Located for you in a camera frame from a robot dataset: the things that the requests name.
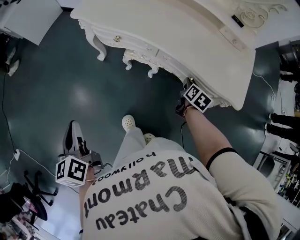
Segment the table drawer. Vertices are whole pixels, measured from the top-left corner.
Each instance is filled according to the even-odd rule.
[[[151,56],[156,56],[158,52],[158,48],[155,46],[124,33],[117,33],[115,31],[100,29],[94,26],[92,26],[92,29],[99,40],[105,45],[143,51]]]

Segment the sneaker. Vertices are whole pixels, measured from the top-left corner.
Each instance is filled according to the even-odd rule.
[[[126,132],[135,127],[135,119],[131,115],[126,115],[122,119],[122,126]]]
[[[270,133],[267,131],[267,125],[268,123],[266,122],[266,124],[264,125],[264,134],[266,135],[266,137],[270,135]]]
[[[155,136],[151,133],[146,133],[144,134],[144,138],[145,138],[145,141],[146,141],[146,144],[150,143],[150,141],[155,138]]]
[[[10,65],[11,60],[13,59],[16,50],[17,50],[17,49],[14,47],[13,50],[10,52],[9,56],[7,57],[7,60],[6,60],[6,62],[5,62],[7,65]]]
[[[12,65],[9,66],[9,72],[8,75],[11,77],[12,75],[14,75],[14,73],[16,72],[16,70],[18,69],[20,65],[20,60],[15,61]]]

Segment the white pants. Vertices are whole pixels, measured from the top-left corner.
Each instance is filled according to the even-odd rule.
[[[162,137],[156,137],[152,139],[150,143],[146,144],[142,131],[137,127],[131,128],[124,137],[112,169],[131,163],[134,157],[129,157],[130,155],[134,154],[135,156],[139,156],[144,155],[144,151],[160,150],[177,150],[185,152],[178,143]]]

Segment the hand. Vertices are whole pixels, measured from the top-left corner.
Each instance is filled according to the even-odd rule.
[[[190,106],[190,105],[191,105],[191,103],[189,101],[185,100],[184,107],[186,108],[187,106]]]
[[[95,176],[94,176],[94,168],[93,167],[88,167],[88,171],[86,173],[86,178],[85,180],[88,181],[88,180],[95,180]]]

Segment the black office chair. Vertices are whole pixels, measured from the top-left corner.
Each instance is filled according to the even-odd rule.
[[[32,188],[32,193],[31,196],[29,197],[30,201],[32,202],[33,206],[35,207],[37,212],[34,212],[32,210],[29,210],[32,213],[31,219],[30,221],[27,221],[31,226],[33,226],[34,228],[36,228],[34,226],[34,221],[35,218],[38,217],[44,221],[48,220],[48,216],[47,216],[47,212],[46,209],[44,207],[44,205],[41,202],[41,199],[44,200],[45,203],[47,203],[49,206],[53,205],[53,200],[50,200],[49,202],[44,198],[43,195],[48,195],[48,196],[56,196],[58,193],[58,188],[55,189],[54,193],[48,193],[48,192],[44,192],[42,191],[39,187],[38,187],[38,177],[42,175],[42,173],[40,171],[37,171],[34,177],[34,184],[28,179],[27,177],[28,175],[28,171],[24,171],[24,178],[26,179],[26,181],[29,183],[29,185]]]
[[[35,178],[34,178],[34,184],[28,179],[27,177],[28,175],[28,171],[24,172],[24,177],[26,179],[26,181],[29,183],[29,185],[32,188],[32,194],[34,196],[39,196],[41,199],[44,200],[45,203],[47,203],[49,206],[52,206],[53,204],[53,200],[51,200],[50,202],[48,202],[43,195],[48,195],[48,196],[56,196],[58,193],[58,188],[55,189],[54,193],[47,193],[44,191],[41,191],[38,187],[38,177],[42,175],[42,173],[40,171],[37,171],[35,174]]]
[[[56,196],[58,189],[56,188],[53,194],[41,191],[38,187],[38,177],[41,174],[42,173],[40,171],[36,172],[35,184],[32,184],[32,182],[27,177],[28,172],[24,172],[24,177],[31,186],[32,191],[30,191],[27,183],[25,183],[25,185],[21,185],[20,183],[14,183],[11,187],[11,190],[8,193],[0,195],[0,206],[2,207],[0,214],[0,223],[10,221],[15,215],[23,211],[22,206],[26,202],[24,197],[30,200],[35,209],[35,211],[31,209],[29,210],[32,213],[32,216],[30,221],[27,222],[31,226],[35,227],[34,221],[36,217],[47,221],[47,211],[44,205],[42,204],[41,199],[43,199],[49,206],[52,206],[53,200],[48,202],[42,195]]]

